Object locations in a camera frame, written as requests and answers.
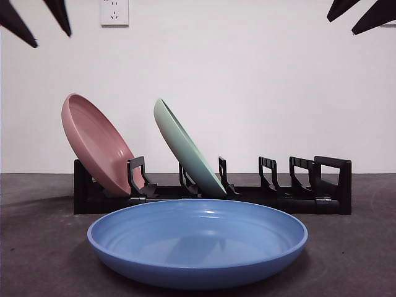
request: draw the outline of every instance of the light green plate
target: light green plate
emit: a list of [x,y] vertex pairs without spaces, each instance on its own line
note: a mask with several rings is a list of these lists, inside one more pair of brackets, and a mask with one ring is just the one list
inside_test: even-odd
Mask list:
[[224,197],[226,195],[224,187],[176,116],[162,99],[158,99],[155,103],[154,118],[174,156],[202,192],[213,197]]

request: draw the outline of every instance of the gray floor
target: gray floor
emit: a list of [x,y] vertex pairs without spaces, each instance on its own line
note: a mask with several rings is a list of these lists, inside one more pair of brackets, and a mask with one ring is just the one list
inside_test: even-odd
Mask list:
[[[151,177],[177,183],[175,174]],[[256,174],[231,179],[259,182]],[[100,215],[73,215],[72,175],[2,174],[1,194],[0,296],[396,296],[396,174],[354,175],[352,215],[296,215],[309,239],[279,274],[188,293],[142,285],[101,264],[86,239]]]

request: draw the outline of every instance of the black dish rack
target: black dish rack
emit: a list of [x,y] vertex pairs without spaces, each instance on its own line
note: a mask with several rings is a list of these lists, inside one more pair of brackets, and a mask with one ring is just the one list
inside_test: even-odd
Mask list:
[[[322,166],[339,169],[338,183],[322,179]],[[132,179],[134,168],[140,168],[145,181],[139,189]],[[315,156],[313,160],[290,157],[291,186],[278,183],[277,162],[259,157],[260,186],[234,186],[227,178],[226,160],[218,158],[221,183],[226,189],[222,199],[250,202],[273,207],[288,213],[351,214],[351,161]],[[308,170],[310,186],[304,186],[295,175],[295,167]],[[271,170],[271,183],[264,176]],[[148,179],[144,157],[127,161],[127,176],[131,187],[129,197],[115,197],[93,180],[79,160],[74,161],[74,213],[108,213],[125,207],[171,199],[212,198],[205,195],[179,164],[180,186],[158,186]]]

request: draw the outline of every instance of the electrical outlet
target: electrical outlet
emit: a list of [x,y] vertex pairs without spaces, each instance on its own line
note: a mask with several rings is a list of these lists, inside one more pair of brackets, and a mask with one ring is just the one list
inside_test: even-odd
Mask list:
[[100,10],[102,27],[129,25],[129,0],[101,0]]

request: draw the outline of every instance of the plate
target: plate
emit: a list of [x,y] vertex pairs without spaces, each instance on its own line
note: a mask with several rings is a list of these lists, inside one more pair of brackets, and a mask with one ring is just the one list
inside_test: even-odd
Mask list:
[[174,156],[201,190],[212,197],[226,196],[224,187],[204,156],[162,99],[158,99],[154,106],[154,118]]
[[88,240],[109,268],[165,288],[253,283],[284,269],[308,238],[304,224],[270,207],[216,199],[151,202],[93,223]]
[[[127,160],[134,158],[124,139],[98,108],[83,96],[70,94],[62,107],[66,137],[85,169],[105,189],[117,196],[129,196]],[[144,186],[139,168],[133,178]]]

